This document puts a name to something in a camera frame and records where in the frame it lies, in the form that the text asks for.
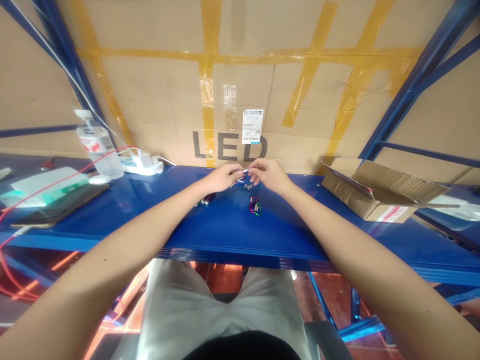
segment hand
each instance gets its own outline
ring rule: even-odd
[[[244,174],[240,164],[225,164],[208,174],[198,183],[202,186],[205,194],[219,193],[228,189],[238,178]]]
[[[250,182],[253,185],[256,186],[261,181],[268,189],[279,195],[294,185],[280,163],[273,159],[256,159],[251,163],[248,175],[251,176]]]

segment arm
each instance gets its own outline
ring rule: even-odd
[[[277,161],[257,159],[249,175],[297,211],[406,359],[480,359],[480,334],[394,253],[294,185]]]
[[[120,291],[160,251],[194,205],[207,194],[227,189],[241,170],[239,164],[221,166],[107,236],[0,337],[2,359],[81,359]]]

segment barcode sticker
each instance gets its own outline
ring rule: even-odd
[[[243,126],[241,132],[242,144],[260,144],[264,111],[245,110],[243,112]]]

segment carabiner keychain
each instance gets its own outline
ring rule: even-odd
[[[260,203],[259,203],[259,198],[256,197],[256,196],[252,196],[250,198],[250,205],[248,206],[248,210],[250,210],[250,212],[252,214],[255,214],[257,216],[261,216],[262,215],[262,208],[260,207]]]

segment white power strip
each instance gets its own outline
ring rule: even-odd
[[[135,163],[135,160],[129,156],[119,156],[123,171],[126,173],[139,174],[145,176],[151,176],[164,172],[164,163],[159,161],[150,165],[149,167],[139,167]]]

